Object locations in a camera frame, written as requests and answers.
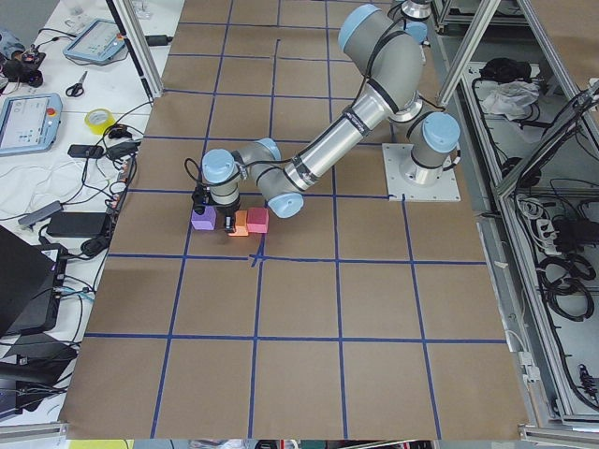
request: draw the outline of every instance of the smartphone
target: smartphone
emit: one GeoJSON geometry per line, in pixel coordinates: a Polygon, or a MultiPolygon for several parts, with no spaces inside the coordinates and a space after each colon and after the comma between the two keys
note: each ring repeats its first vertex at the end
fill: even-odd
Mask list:
{"type": "Polygon", "coordinates": [[[104,148],[99,145],[71,145],[66,153],[71,157],[99,159],[104,155],[104,148]]]}

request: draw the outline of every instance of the screen display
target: screen display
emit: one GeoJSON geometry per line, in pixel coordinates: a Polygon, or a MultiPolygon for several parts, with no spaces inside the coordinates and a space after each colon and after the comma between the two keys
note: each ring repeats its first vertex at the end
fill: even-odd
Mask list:
{"type": "Polygon", "coordinates": [[[8,100],[0,150],[37,145],[46,119],[48,97],[8,100]]]}
{"type": "Polygon", "coordinates": [[[70,48],[71,51],[100,57],[119,33],[115,23],[98,22],[77,43],[70,48]]]}

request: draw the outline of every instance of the white cloth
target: white cloth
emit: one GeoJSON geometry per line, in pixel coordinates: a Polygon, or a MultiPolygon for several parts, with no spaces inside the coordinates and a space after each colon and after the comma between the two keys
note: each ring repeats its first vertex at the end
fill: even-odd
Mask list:
{"type": "Polygon", "coordinates": [[[524,81],[500,84],[481,104],[488,114],[498,114],[507,120],[523,119],[530,114],[530,106],[539,97],[539,87],[524,81]]]}

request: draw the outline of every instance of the black bag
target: black bag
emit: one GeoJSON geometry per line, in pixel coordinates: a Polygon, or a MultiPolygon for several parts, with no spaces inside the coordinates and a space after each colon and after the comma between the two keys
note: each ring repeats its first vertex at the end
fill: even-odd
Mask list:
{"type": "Polygon", "coordinates": [[[531,82],[531,71],[531,65],[528,63],[519,63],[508,58],[495,58],[480,69],[480,76],[484,80],[493,80],[500,84],[515,80],[531,82]]]}

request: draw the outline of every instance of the pink cube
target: pink cube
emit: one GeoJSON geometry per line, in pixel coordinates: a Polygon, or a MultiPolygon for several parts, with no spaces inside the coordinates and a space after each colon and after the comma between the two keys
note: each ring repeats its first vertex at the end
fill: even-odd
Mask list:
{"type": "Polygon", "coordinates": [[[265,208],[250,208],[247,210],[247,230],[257,234],[269,232],[269,210],[265,208]]]}

